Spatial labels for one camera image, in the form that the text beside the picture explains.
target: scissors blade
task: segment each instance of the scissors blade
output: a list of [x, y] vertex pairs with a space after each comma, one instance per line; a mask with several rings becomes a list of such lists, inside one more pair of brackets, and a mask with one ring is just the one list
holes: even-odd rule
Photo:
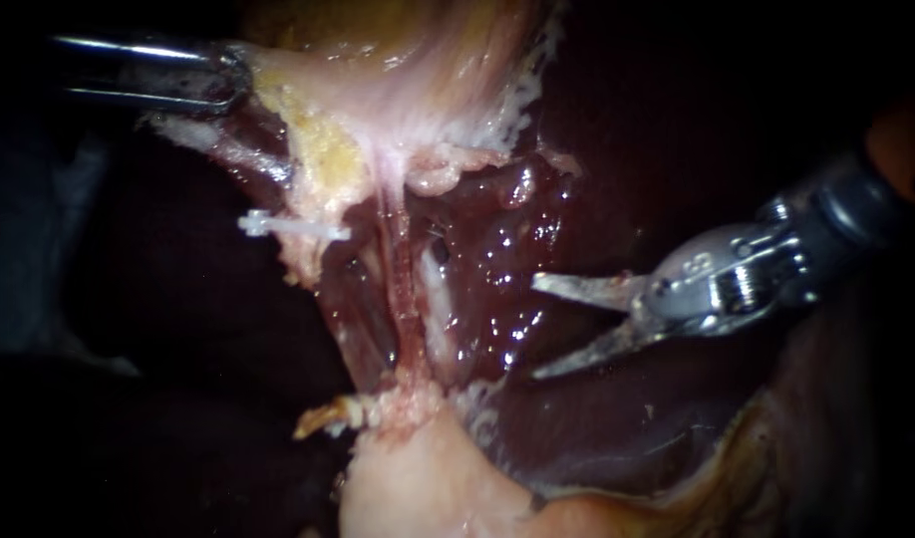
[[654, 340], [655, 338], [641, 334], [630, 320], [626, 320], [586, 347], [534, 369], [530, 376], [540, 381], [587, 370], [635, 352]]
[[568, 301], [629, 312], [631, 301], [643, 290], [646, 281], [647, 275], [629, 273], [603, 278], [535, 273], [530, 287]]

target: dark background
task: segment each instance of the dark background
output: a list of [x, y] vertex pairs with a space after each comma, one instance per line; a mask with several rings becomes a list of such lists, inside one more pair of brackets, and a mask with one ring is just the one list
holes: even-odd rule
[[[578, 6], [572, 28], [600, 35], [602, 48], [677, 51], [681, 69], [713, 66], [751, 104], [772, 177], [797, 177], [915, 88], [915, 11], [893, 3], [592, 5]], [[327, 496], [347, 439], [295, 444], [288, 433], [300, 409], [350, 385], [310, 298], [280, 292], [273, 242], [235, 229], [229, 215], [247, 200], [200, 157], [137, 133], [130, 113], [42, 93], [37, 43], [49, 31], [226, 37], [233, 6], [2, 7], [0, 217], [12, 217], [0, 218], [0, 283], [14, 288], [0, 289], [0, 535], [333, 533]], [[66, 220], [81, 226], [59, 233], [47, 218], [68, 213], [55, 178], [83, 147], [107, 167], [83, 184], [79, 220]], [[725, 200], [701, 210], [737, 212]], [[21, 227], [31, 221], [49, 233]], [[877, 530], [893, 533], [915, 524], [915, 245], [877, 265]], [[57, 308], [78, 340], [54, 328]], [[8, 312], [46, 321], [6, 334], [22, 325], [4, 324]], [[84, 364], [120, 356], [143, 375]]]

